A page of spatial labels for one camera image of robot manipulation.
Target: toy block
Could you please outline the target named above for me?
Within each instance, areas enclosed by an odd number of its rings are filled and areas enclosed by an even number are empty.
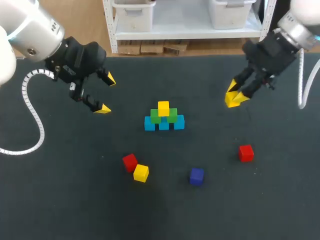
[[[177,121],[173,124],[174,130],[183,130],[185,129],[185,117],[183,115],[177,116]]]
[[[159,130],[169,130],[169,123],[166,116],[161,117],[161,123],[159,124]]]
[[[133,178],[136,181],[145,183],[147,181],[148,175],[149,175],[149,168],[147,166],[138,164],[134,170]]]
[[[136,169],[138,161],[133,153],[123,157],[122,160],[128,173],[132,173]]]
[[[178,109],[170,108],[170,114],[167,117],[167,121],[170,124],[174,124],[178,121]]]
[[[228,108],[238,107],[240,103],[233,101],[233,99],[238,95],[237,91],[230,91],[225,94],[225,104]]]
[[[239,147],[239,158],[241,162],[251,162],[254,159],[254,156],[254,150],[252,149],[251,145]]]
[[[168,101],[158,101],[158,116],[159,117],[169,117],[170,108]]]
[[[155,131],[156,125],[151,122],[151,117],[146,116],[144,117],[144,130],[145,131]]]
[[[190,184],[200,186],[204,181],[205,171],[201,168],[192,168],[190,173]]]
[[[158,109],[151,109],[150,110],[150,118],[152,124],[160,124],[161,123],[161,117],[158,116]]]

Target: storage bin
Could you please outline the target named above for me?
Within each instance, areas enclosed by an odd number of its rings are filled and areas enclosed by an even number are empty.
[[[213,28],[243,28],[246,25],[251,6],[255,2],[256,0],[209,0]]]
[[[152,30],[156,1],[114,0],[112,6],[118,16],[122,32],[150,32]]]

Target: stacked blocks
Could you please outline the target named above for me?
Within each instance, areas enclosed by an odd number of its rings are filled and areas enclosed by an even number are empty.
[[[165,116],[161,117],[161,123],[159,124],[159,130],[169,130],[169,123]]]
[[[158,115],[159,117],[169,117],[170,108],[168,101],[158,101]]]
[[[201,168],[192,168],[190,173],[190,184],[200,186],[204,181],[205,171]]]
[[[155,131],[156,130],[156,125],[151,122],[150,116],[146,116],[144,118],[144,130],[145,131]]]
[[[145,183],[149,175],[149,167],[138,164],[135,155],[129,154],[122,158],[124,167],[128,173],[133,171],[133,179]]]
[[[254,156],[254,150],[252,149],[251,145],[239,147],[239,158],[241,162],[251,162],[254,159]]]
[[[177,121],[173,125],[174,130],[185,129],[185,117],[183,115],[177,116]]]
[[[144,118],[144,130],[155,131],[156,124],[159,130],[169,130],[170,124],[173,124],[174,130],[185,129],[185,118],[183,115],[178,115],[177,108],[170,108],[168,101],[159,101],[158,109],[151,109],[150,116]]]

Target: cyan block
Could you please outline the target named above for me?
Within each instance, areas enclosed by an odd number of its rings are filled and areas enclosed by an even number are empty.
[[[151,117],[145,116],[144,117],[144,130],[145,131],[155,131],[156,125],[151,122]]]
[[[161,117],[161,123],[159,123],[159,130],[169,130],[169,123],[166,116]]]
[[[190,173],[190,184],[200,186],[204,181],[205,171],[202,168],[192,168]]]
[[[185,117],[183,115],[178,115],[178,120],[173,124],[174,130],[185,129]]]

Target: cable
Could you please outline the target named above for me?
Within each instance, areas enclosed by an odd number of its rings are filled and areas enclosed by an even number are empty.
[[[37,150],[41,145],[42,143],[44,142],[45,140],[45,129],[44,129],[44,126],[42,125],[42,122],[36,112],[36,110],[34,109],[34,107],[32,106],[30,100],[29,100],[29,97],[28,97],[28,92],[27,92],[27,86],[28,86],[28,82],[29,80],[34,76],[34,75],[37,75],[37,74],[44,74],[46,75],[47,77],[51,78],[51,79],[54,79],[55,76],[54,76],[54,73],[52,71],[49,71],[49,70],[45,70],[45,69],[37,69],[37,70],[33,70],[31,72],[29,72],[24,80],[23,80],[23,83],[22,83],[22,96],[23,96],[23,100],[27,106],[27,108],[30,110],[31,114],[33,115],[34,117],[34,120],[36,121],[36,124],[38,125],[39,127],[39,131],[40,131],[40,138],[39,138],[39,141],[37,142],[36,145],[34,145],[33,147],[27,149],[27,150],[23,150],[23,151],[9,151],[9,150],[5,150],[3,148],[0,148],[0,153],[2,154],[7,154],[7,155],[24,155],[24,154],[29,154],[35,150]]]
[[[309,79],[306,82],[306,85],[305,85],[305,88],[303,91],[304,65],[305,65],[305,50],[303,48],[301,48],[300,49],[300,60],[299,60],[299,82],[298,82],[298,107],[299,107],[299,109],[303,109],[307,104],[308,95],[310,92],[311,85],[317,75],[317,72],[320,69],[320,59],[315,64],[312,72],[310,73]]]

